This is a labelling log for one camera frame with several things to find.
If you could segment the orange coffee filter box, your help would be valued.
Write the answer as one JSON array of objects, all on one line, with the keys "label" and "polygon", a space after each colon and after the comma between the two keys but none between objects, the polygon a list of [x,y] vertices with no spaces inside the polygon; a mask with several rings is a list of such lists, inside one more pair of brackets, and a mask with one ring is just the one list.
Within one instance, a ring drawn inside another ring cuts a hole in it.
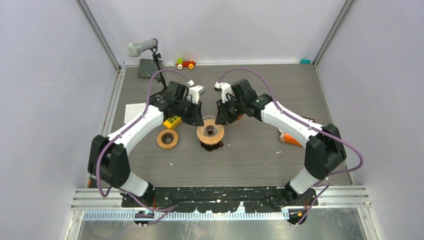
[{"label": "orange coffee filter box", "polygon": [[291,135],[289,135],[286,132],[282,131],[281,129],[278,129],[278,131],[280,133],[279,140],[282,143],[286,143],[286,144],[290,144],[290,145],[302,147],[302,144],[300,142],[298,142],[294,137],[292,137]]}]

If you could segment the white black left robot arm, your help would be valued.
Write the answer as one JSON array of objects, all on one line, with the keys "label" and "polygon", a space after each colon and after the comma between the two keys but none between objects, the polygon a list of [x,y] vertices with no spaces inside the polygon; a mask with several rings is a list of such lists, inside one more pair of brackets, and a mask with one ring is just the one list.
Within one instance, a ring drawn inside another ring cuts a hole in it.
[{"label": "white black left robot arm", "polygon": [[153,202],[151,184],[131,171],[129,154],[154,128],[170,117],[181,117],[191,126],[203,126],[200,95],[204,86],[183,85],[170,81],[168,86],[151,95],[133,119],[108,136],[97,135],[91,142],[87,171],[111,187],[130,192],[141,207]]}]

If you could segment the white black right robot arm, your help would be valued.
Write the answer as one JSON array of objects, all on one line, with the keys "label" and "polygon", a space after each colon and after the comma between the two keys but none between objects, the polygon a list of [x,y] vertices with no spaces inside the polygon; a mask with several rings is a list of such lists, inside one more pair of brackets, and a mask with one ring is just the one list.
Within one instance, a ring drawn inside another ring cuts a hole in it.
[{"label": "white black right robot arm", "polygon": [[239,116],[247,115],[289,134],[305,149],[303,168],[283,190],[291,205],[299,205],[306,197],[305,192],[328,177],[346,159],[346,150],[338,141],[341,136],[335,125],[322,126],[284,108],[269,94],[257,95],[246,79],[232,84],[216,82],[214,89],[221,94],[216,103],[217,125],[229,125]]}]

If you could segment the large wooden ring holder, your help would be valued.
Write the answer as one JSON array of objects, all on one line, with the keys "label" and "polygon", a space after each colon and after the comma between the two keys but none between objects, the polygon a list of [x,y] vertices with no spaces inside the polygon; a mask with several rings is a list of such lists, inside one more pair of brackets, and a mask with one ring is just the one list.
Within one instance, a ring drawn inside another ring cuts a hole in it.
[{"label": "large wooden ring holder", "polygon": [[198,126],[197,130],[196,130],[196,134],[197,134],[198,139],[201,142],[203,142],[207,145],[215,145],[215,144],[221,142],[222,139],[224,138],[225,130],[224,130],[223,125],[218,125],[218,126],[221,126],[221,132],[218,135],[215,135],[215,136],[212,136],[212,137],[207,137],[207,136],[202,135],[200,133],[200,126]]}]

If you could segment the dark brown dripper cup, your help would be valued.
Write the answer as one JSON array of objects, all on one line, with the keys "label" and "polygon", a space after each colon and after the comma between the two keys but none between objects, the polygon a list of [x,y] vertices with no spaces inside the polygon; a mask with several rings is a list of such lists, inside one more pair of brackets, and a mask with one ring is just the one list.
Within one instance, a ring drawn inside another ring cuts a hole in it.
[{"label": "dark brown dripper cup", "polygon": [[212,144],[212,145],[209,145],[209,144],[205,144],[203,142],[200,142],[200,145],[201,145],[202,148],[204,148],[208,152],[215,151],[215,150],[217,150],[217,149],[219,149],[219,148],[221,148],[221,147],[224,146],[224,144],[223,144],[222,141],[218,142],[217,144]]}]

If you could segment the clear glass dripper cone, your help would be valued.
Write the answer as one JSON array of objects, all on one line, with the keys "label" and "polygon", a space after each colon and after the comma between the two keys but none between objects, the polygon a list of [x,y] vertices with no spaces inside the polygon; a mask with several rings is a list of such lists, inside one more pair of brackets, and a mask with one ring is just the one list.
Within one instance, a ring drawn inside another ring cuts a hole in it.
[{"label": "clear glass dripper cone", "polygon": [[216,117],[213,115],[203,117],[203,123],[204,126],[201,126],[199,130],[203,136],[214,137],[222,130],[220,125],[216,125]]}]

